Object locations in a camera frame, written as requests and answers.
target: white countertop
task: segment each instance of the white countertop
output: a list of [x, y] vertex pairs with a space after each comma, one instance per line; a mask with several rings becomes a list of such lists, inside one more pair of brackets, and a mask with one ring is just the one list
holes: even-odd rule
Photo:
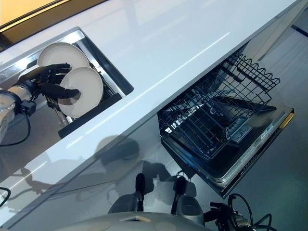
[[[110, 0], [0, 53], [0, 63], [6, 63], [78, 26], [134, 87], [128, 96], [29, 162], [26, 168], [33, 180], [56, 184], [128, 128], [153, 116], [295, 2]], [[67, 164], [54, 169], [59, 160]], [[1, 186], [10, 188], [12, 197], [30, 188], [22, 176], [10, 176]], [[38, 196], [29, 191], [9, 201], [0, 208], [0, 224]]]

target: white plate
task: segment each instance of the white plate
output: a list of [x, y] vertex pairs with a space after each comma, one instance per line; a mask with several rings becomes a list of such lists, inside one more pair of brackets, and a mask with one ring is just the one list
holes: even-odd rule
[[39, 66], [65, 63], [70, 64], [72, 69], [90, 66], [86, 56], [78, 47], [65, 42], [57, 42], [45, 47], [38, 57]]
[[61, 111], [67, 116], [79, 118], [96, 107], [103, 96], [103, 82], [100, 75], [89, 67], [79, 67], [71, 70], [60, 83], [67, 89], [78, 89], [81, 96], [78, 100], [58, 99]]

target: black cable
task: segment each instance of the black cable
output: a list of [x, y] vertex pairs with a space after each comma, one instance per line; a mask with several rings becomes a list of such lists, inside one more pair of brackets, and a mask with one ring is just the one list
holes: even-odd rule
[[28, 137], [30, 136], [30, 132], [31, 132], [31, 125], [30, 125], [30, 121], [28, 116], [25, 113], [22, 113], [26, 119], [27, 125], [28, 125], [28, 132], [25, 138], [23, 138], [21, 141], [18, 141], [16, 143], [9, 143], [9, 144], [0, 144], [0, 147], [7, 147], [7, 146], [13, 146], [13, 145], [17, 145], [20, 144], [22, 142], [24, 142], [26, 139], [28, 139]]
[[263, 221], [265, 221], [266, 218], [269, 218], [269, 223], [268, 223], [268, 226], [270, 227], [271, 225], [271, 214], [268, 213], [266, 214], [264, 217], [262, 217], [259, 221], [257, 221], [254, 226], [258, 226], [260, 225]]
[[[251, 208], [248, 204], [248, 202], [246, 201], [246, 199], [240, 195], [240, 194], [237, 194], [237, 193], [233, 193], [229, 196], [228, 198], [228, 207], [231, 208], [231, 212], [232, 212], [232, 221], [231, 221], [231, 225], [233, 226], [233, 228], [237, 231], [239, 229], [239, 226], [236, 222], [236, 219], [235, 219], [235, 215], [234, 215], [234, 209], [233, 209], [233, 200], [236, 198], [236, 197], [240, 197], [246, 204], [247, 208], [248, 208], [248, 211], [249, 211], [249, 216], [250, 216], [250, 224], [252, 225], [252, 228], [256, 229], [256, 230], [259, 230], [259, 229], [266, 229], [267, 231], [277, 231], [275, 228], [271, 227], [271, 221], [272, 221], [272, 215], [270, 213], [266, 214], [264, 217], [262, 217], [259, 221], [257, 221], [255, 224], [253, 223], [253, 216], [252, 216], [252, 212], [251, 212]], [[265, 221], [265, 219], [269, 218], [269, 224], [268, 225], [261, 225], [261, 223], [263, 221]]]
[[267, 230], [271, 230], [271, 231], [277, 231], [277, 229], [274, 229], [273, 227], [267, 226], [267, 225], [257, 225], [257, 226], [255, 226], [255, 229], [256, 230], [267, 229]]
[[0, 207], [2, 205], [4, 205], [4, 203], [10, 198], [11, 196], [11, 190], [9, 190], [8, 188], [3, 188], [3, 187], [0, 187], [0, 190], [5, 190], [8, 194], [6, 195], [6, 197], [4, 198], [4, 200], [1, 202], [0, 204]]
[[234, 215], [234, 209], [233, 209], [233, 200], [236, 198], [236, 197], [240, 197], [244, 202], [245, 202], [245, 204], [246, 204], [246, 206], [247, 206], [247, 208], [248, 208], [248, 211], [249, 211], [249, 217], [250, 217], [250, 224], [254, 224], [254, 222], [253, 222], [253, 217], [252, 217], [252, 212], [251, 212], [251, 208], [250, 208], [250, 206], [249, 206], [249, 204], [248, 204], [248, 202], [246, 201], [246, 199], [242, 196], [242, 195], [240, 195], [240, 194], [238, 194], [238, 193], [233, 193], [233, 194], [231, 194], [230, 196], [229, 196], [229, 198], [228, 198], [228, 207], [230, 207], [231, 209], [232, 209], [232, 218], [233, 218], [233, 222], [231, 222], [231, 224], [232, 224], [232, 226], [233, 226], [233, 228], [235, 229], [235, 230], [238, 230], [238, 228], [239, 228], [239, 226], [238, 226], [238, 224], [237, 224], [237, 222], [236, 222], [236, 219], [235, 219], [235, 215]]

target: open dishwasher door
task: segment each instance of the open dishwasher door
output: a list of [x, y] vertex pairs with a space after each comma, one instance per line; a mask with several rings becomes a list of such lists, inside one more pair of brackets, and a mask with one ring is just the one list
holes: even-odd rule
[[158, 112], [162, 144], [225, 198], [294, 116], [267, 105], [279, 82], [234, 53]]

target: dish rack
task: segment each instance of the dish rack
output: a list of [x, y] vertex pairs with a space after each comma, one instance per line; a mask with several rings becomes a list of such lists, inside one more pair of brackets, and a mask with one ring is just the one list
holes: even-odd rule
[[264, 108], [279, 82], [236, 52], [158, 112], [160, 131], [209, 161]]

